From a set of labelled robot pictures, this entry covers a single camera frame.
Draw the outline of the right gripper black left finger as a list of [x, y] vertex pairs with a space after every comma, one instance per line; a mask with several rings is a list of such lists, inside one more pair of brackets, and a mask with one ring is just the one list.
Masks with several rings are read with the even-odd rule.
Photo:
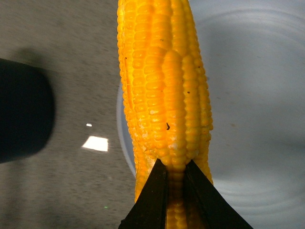
[[120, 229], [164, 229], [168, 198], [168, 172], [157, 159], [130, 212], [121, 221]]

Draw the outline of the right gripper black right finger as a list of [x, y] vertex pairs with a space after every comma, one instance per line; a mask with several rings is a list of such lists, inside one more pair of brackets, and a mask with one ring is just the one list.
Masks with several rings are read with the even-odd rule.
[[251, 229], [221, 196], [207, 176], [191, 160], [185, 169], [184, 199], [194, 207], [195, 213], [207, 229]]

